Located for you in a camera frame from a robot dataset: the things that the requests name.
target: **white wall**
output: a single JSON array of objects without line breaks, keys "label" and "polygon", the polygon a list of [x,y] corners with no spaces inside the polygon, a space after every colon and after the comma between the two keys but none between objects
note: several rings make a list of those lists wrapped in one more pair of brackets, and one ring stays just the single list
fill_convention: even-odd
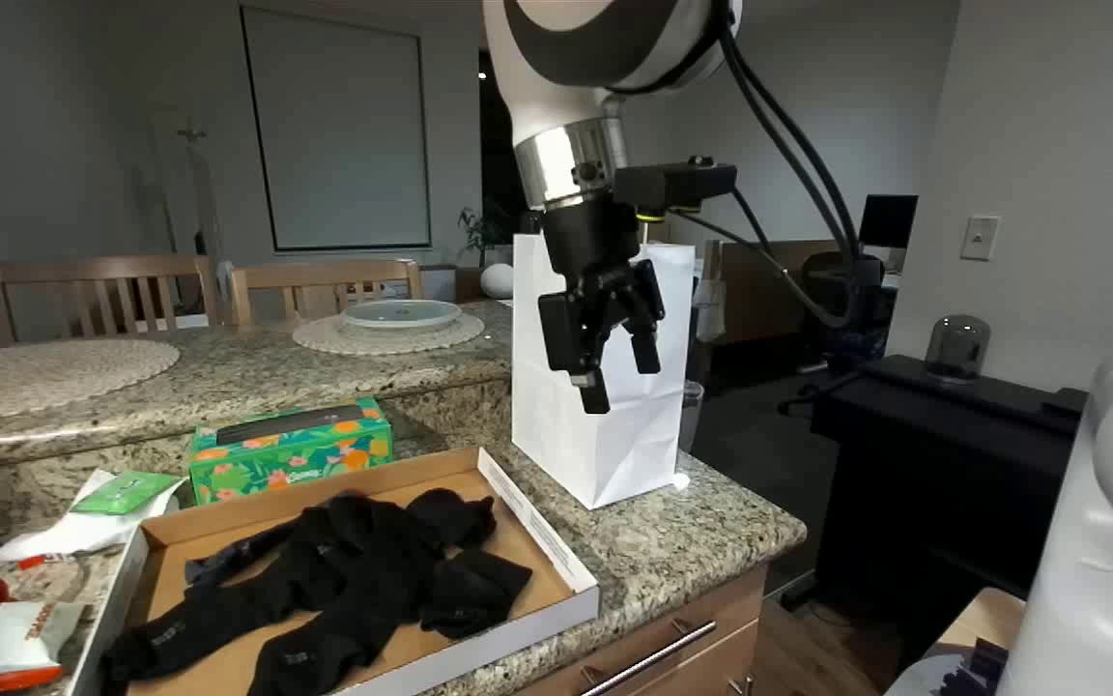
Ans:
[{"label": "white wall", "polygon": [[[254,0],[254,9],[350,23],[359,19],[373,27],[402,27],[422,33],[428,207],[436,242],[428,251],[402,251],[419,257],[458,257],[464,248],[458,211],[464,204],[480,207],[480,0]],[[165,204],[181,242],[201,219],[176,132],[195,125],[205,132],[199,155],[210,167],[210,202],[217,207],[217,230],[210,241],[212,251],[236,264],[274,257],[277,251],[265,198],[240,5],[118,0],[114,33],[120,45],[120,96],[137,114],[133,163],[138,163],[146,177],[170,193]]]},{"label": "white wall", "polygon": [[138,242],[96,0],[0,0],[0,257]]},{"label": "white wall", "polygon": [[[968,0],[891,346],[938,311],[991,322],[985,372],[1088,387],[1113,340],[1113,5]],[[992,264],[961,264],[999,211]]]},{"label": "white wall", "polygon": [[[748,0],[740,42],[824,152],[853,216],[865,193],[914,193],[924,180],[956,11],[958,0]],[[772,241],[827,241],[722,67],[628,114],[643,128],[634,163],[714,155],[740,167]],[[709,216],[748,230],[731,202],[713,202]]]}]

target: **electrical outlet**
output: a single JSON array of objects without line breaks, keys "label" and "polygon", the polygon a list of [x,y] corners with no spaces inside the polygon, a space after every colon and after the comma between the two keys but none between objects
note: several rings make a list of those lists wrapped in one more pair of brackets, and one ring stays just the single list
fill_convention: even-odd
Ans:
[{"label": "electrical outlet", "polygon": [[958,257],[991,264],[992,257],[992,242],[999,242],[999,225],[1003,225],[1003,216],[973,211],[968,219],[968,234],[958,242]]}]

